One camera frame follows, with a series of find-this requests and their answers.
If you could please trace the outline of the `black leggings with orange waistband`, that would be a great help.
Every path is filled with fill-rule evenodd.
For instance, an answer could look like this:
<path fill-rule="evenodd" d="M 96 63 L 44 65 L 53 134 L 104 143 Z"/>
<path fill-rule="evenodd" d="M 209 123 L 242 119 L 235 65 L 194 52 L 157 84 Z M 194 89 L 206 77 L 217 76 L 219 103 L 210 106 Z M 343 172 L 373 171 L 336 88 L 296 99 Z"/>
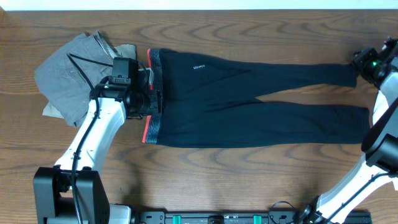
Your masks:
<path fill-rule="evenodd" d="M 184 148 L 243 148 L 276 144 L 359 144 L 369 110 L 302 105 L 260 97 L 310 85 L 355 87 L 349 65 L 235 62 L 209 55 L 150 49 L 164 111 L 146 124 L 143 141 Z"/>

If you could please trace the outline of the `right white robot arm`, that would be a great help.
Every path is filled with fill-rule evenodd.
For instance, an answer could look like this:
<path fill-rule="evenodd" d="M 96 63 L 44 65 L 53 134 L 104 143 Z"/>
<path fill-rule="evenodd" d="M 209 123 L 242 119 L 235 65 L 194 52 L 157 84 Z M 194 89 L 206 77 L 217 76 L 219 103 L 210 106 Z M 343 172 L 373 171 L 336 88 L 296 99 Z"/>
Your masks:
<path fill-rule="evenodd" d="M 373 126 L 356 165 L 331 190 L 317 197 L 296 223 L 343 223 L 379 187 L 397 183 L 397 41 L 354 54 L 356 72 L 378 90 Z"/>

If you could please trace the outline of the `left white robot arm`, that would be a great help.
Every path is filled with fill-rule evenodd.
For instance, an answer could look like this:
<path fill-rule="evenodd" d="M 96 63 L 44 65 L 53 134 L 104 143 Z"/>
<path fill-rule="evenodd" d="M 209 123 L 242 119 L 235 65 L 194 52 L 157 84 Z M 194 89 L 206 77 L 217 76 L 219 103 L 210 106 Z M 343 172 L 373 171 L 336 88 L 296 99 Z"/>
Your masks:
<path fill-rule="evenodd" d="M 155 84 L 98 84 L 86 118 L 53 167 L 39 167 L 33 185 L 38 223 L 140 223 L 128 205 L 111 204 L 101 171 L 110 145 L 128 116 L 159 114 L 163 89 Z"/>

